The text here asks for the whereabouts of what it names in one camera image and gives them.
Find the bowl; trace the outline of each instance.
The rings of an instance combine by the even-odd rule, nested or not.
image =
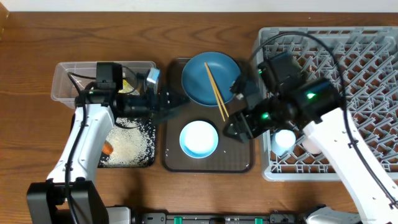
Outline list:
[[[186,155],[201,159],[210,156],[217,148],[216,129],[205,121],[193,121],[187,124],[180,134],[180,146]]]
[[[185,93],[200,105],[218,106],[205,62],[209,66],[224,103],[231,101],[233,94],[229,88],[241,70],[231,57],[219,52],[205,52],[188,61],[182,71],[182,87]]]

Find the wooden chopstick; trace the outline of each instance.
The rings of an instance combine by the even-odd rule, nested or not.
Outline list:
[[[226,108],[225,108],[225,104],[224,104],[223,98],[221,97],[221,94],[220,94],[220,92],[218,91],[216,82],[214,81],[213,75],[211,74],[211,71],[210,71],[209,66],[207,65],[207,62],[205,62],[205,67],[206,67],[206,70],[207,70],[207,75],[209,76],[209,79],[210,79],[211,86],[213,87],[213,91],[215,92],[216,99],[218,98],[219,102],[221,102],[221,105],[223,106],[223,108],[224,108],[224,110],[225,110],[225,114],[227,115],[227,117],[229,117],[228,111],[227,111]]]

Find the clear plastic bin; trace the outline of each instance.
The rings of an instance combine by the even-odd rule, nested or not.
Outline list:
[[[155,68],[154,62],[115,62],[129,67],[136,73],[146,73],[150,68]],[[69,80],[67,73],[73,72],[87,77],[96,76],[97,62],[61,62],[55,67],[54,79],[52,80],[51,99],[59,101],[67,105],[71,109],[75,109],[75,98],[78,93]],[[87,78],[74,77],[79,87],[84,87],[92,82]]]

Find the chopsticks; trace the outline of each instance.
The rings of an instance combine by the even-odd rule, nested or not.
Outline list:
[[[207,70],[207,75],[209,76],[209,79],[210,79],[211,87],[213,88],[213,91],[214,91],[214,95],[216,96],[216,101],[217,101],[218,108],[220,109],[220,113],[221,113],[221,116],[223,117],[223,121],[225,121],[225,117],[224,117],[224,114],[223,114],[223,109],[221,109],[221,105],[223,105],[223,108],[225,110],[225,114],[226,114],[227,117],[229,117],[229,114],[228,114],[228,112],[227,112],[227,110],[225,108],[224,101],[223,101],[223,99],[221,97],[220,92],[218,91],[216,82],[214,81],[213,75],[211,74],[211,71],[210,71],[209,66],[207,65],[207,62],[205,62],[205,67],[206,67],[206,70]]]

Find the orange object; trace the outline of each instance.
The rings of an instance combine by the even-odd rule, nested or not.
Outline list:
[[[102,152],[110,155],[113,152],[113,147],[108,142],[105,142],[104,147],[102,148]]]

